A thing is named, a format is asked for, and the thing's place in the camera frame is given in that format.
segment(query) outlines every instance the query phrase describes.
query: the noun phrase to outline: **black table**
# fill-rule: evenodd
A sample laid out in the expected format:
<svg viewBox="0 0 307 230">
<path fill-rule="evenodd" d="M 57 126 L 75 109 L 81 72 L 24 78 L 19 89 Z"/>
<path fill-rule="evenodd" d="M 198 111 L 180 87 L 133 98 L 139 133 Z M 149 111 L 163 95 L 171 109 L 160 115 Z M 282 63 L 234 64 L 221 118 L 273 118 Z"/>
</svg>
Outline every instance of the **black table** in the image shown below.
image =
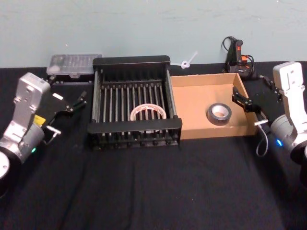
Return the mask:
<svg viewBox="0 0 307 230">
<path fill-rule="evenodd" d="M 280 62 L 256 63 L 272 77 Z M 171 75 L 220 72 L 222 64 L 172 68 Z M 303 63 L 307 82 L 307 63 Z M 46 68 L 0 69 L 0 133 L 11 120 L 18 79 Z M 265 91 L 245 82 L 249 95 Z M 54 85 L 73 101 L 91 84 Z M 276 146 L 258 158 L 256 137 L 182 141 L 180 147 L 91 151 L 90 103 L 49 146 L 23 165 L 14 190 L 0 201 L 0 226 L 23 229 L 306 229 L 307 190 L 300 167 Z"/>
</svg>

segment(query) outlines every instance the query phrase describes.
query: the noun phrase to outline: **black dish rack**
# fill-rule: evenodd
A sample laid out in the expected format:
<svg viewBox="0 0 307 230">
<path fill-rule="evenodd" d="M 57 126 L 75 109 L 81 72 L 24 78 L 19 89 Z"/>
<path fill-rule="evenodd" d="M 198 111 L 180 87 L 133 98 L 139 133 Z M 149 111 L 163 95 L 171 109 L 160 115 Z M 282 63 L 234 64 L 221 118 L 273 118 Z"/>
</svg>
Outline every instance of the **black dish rack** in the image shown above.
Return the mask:
<svg viewBox="0 0 307 230">
<path fill-rule="evenodd" d="M 88 133 L 94 148 L 178 145 L 182 121 L 176 114 L 168 56 L 100 57 L 93 60 L 94 93 Z M 140 104 L 156 104 L 130 121 Z"/>
</svg>

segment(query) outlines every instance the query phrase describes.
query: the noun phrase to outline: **open cardboard tray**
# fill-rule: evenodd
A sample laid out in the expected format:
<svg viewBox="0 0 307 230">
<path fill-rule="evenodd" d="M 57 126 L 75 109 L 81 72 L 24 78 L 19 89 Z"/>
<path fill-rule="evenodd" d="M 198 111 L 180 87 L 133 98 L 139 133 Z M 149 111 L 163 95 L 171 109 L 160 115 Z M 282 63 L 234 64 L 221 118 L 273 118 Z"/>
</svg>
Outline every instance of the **open cardboard tray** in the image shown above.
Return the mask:
<svg viewBox="0 0 307 230">
<path fill-rule="evenodd" d="M 232 102 L 232 88 L 248 94 L 236 73 L 172 76 L 172 88 L 177 115 L 182 119 L 181 139 L 249 136 L 256 133 L 254 113 Z M 214 103 L 224 103 L 232 110 L 225 126 L 212 124 L 206 113 Z"/>
</svg>

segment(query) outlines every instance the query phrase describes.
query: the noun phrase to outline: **white plastic part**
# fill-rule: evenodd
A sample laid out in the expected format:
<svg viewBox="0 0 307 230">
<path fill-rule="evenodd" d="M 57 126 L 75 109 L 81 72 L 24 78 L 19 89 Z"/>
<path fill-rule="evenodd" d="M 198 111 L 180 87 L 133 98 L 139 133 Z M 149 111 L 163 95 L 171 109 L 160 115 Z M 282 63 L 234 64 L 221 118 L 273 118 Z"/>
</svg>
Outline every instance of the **white plastic part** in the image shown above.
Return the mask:
<svg viewBox="0 0 307 230">
<path fill-rule="evenodd" d="M 192 60 L 198 55 L 198 51 L 195 51 L 193 56 L 189 59 L 189 61 L 183 61 L 181 64 L 179 63 L 171 63 L 172 66 L 181 66 L 182 69 L 189 68 Z"/>
</svg>

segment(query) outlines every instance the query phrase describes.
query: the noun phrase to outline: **white wall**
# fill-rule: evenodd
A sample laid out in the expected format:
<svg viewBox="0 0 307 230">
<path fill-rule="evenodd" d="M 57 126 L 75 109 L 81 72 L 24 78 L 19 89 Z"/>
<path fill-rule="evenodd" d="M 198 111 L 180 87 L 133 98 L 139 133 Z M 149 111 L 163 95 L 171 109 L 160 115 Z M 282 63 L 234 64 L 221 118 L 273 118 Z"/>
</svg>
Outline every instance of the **white wall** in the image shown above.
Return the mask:
<svg viewBox="0 0 307 230">
<path fill-rule="evenodd" d="M 58 53 L 224 62 L 233 35 L 256 61 L 306 60 L 306 0 L 0 0 L 0 68 Z"/>
</svg>

